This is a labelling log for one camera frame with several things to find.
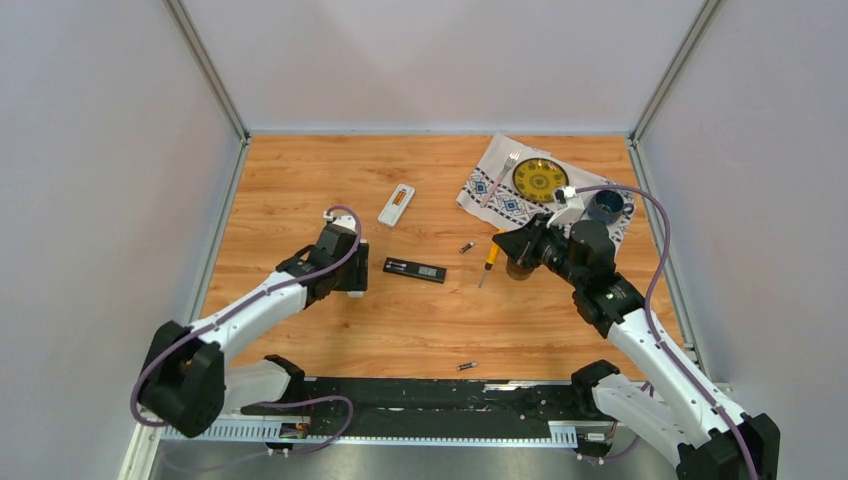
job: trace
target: screwdriver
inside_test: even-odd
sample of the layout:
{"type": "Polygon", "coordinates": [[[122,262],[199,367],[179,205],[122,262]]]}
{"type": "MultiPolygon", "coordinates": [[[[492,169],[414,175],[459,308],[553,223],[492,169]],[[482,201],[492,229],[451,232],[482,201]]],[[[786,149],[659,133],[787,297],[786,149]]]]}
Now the screwdriver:
{"type": "MultiPolygon", "coordinates": [[[[506,230],[501,229],[498,230],[498,233],[503,233],[505,231],[506,230]]],[[[500,251],[501,249],[498,248],[498,244],[492,243],[492,248],[489,250],[489,256],[486,257],[486,265],[483,267],[485,269],[483,270],[483,278],[480,279],[480,283],[477,284],[477,288],[483,288],[483,282],[486,281],[486,275],[489,273],[489,270],[492,269],[492,266],[495,264],[495,260],[498,259],[498,252],[500,251]]]]}

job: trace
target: table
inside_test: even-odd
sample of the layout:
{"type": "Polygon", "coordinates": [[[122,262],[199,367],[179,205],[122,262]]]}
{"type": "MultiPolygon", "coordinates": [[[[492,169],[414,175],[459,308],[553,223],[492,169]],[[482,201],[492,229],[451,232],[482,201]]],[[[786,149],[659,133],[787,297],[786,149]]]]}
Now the table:
{"type": "MultiPolygon", "coordinates": [[[[515,136],[562,161],[636,185],[624,139],[515,136]]],[[[507,277],[505,258],[477,283],[496,229],[455,204],[489,136],[258,136],[248,151],[203,315],[261,283],[281,260],[314,243],[329,206],[352,207],[371,244],[364,298],[334,293],[289,317],[235,361],[278,354],[307,375],[565,380],[604,358],[631,379],[644,375],[576,312],[571,287],[546,269],[525,282],[507,277]],[[416,188],[395,228],[377,215],[398,183],[416,188]],[[474,241],[466,252],[459,248],[474,241]],[[448,269],[444,284],[382,272],[387,256],[448,269]],[[475,361],[477,368],[457,371],[475,361]]],[[[617,257],[644,292],[658,256],[636,214],[617,257]]],[[[653,307],[672,337],[680,330],[665,283],[653,307]]]]}

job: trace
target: pink fork handle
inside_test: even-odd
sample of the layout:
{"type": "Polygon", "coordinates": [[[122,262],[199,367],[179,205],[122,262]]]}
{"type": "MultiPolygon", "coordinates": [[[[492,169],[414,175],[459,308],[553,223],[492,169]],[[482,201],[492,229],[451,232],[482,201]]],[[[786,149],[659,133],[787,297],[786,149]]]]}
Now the pink fork handle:
{"type": "Polygon", "coordinates": [[[480,200],[480,207],[481,208],[486,208],[486,205],[489,204],[489,199],[492,198],[492,195],[495,194],[495,190],[498,189],[501,182],[503,181],[503,177],[505,177],[505,176],[506,176],[505,172],[501,172],[501,174],[498,175],[498,178],[496,178],[494,183],[492,183],[492,188],[490,188],[489,191],[486,192],[486,196],[483,197],[483,200],[480,200]]]}

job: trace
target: gray floor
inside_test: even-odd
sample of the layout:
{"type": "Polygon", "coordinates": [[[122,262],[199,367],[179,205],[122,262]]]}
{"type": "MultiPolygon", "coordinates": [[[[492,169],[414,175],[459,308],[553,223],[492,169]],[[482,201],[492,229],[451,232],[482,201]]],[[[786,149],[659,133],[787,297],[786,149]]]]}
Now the gray floor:
{"type": "MultiPolygon", "coordinates": [[[[633,438],[620,429],[616,448],[633,438]]],[[[263,451],[254,443],[186,441],[163,442],[161,452],[176,465],[202,468],[219,465],[263,451]]],[[[150,477],[185,479],[296,479],[296,480],[530,480],[593,479],[673,480],[677,476],[656,450],[642,442],[618,463],[593,466],[577,461],[572,453],[547,448],[493,447],[391,447],[335,445],[303,457],[263,456],[225,470],[196,474],[174,471],[157,461],[150,477]]]]}

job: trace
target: white wall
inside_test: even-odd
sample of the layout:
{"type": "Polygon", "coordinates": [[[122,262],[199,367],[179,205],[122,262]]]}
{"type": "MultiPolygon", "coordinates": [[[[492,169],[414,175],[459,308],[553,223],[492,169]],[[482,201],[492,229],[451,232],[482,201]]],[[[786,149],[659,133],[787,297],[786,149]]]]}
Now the white wall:
{"type": "Polygon", "coordinates": [[[251,130],[629,131],[702,0],[185,0],[251,130]]]}
{"type": "Polygon", "coordinates": [[[113,479],[238,145],[161,1],[2,10],[0,477],[113,479]]]}
{"type": "Polygon", "coordinates": [[[848,3],[727,0],[644,143],[708,367],[844,478],[848,3]]]}

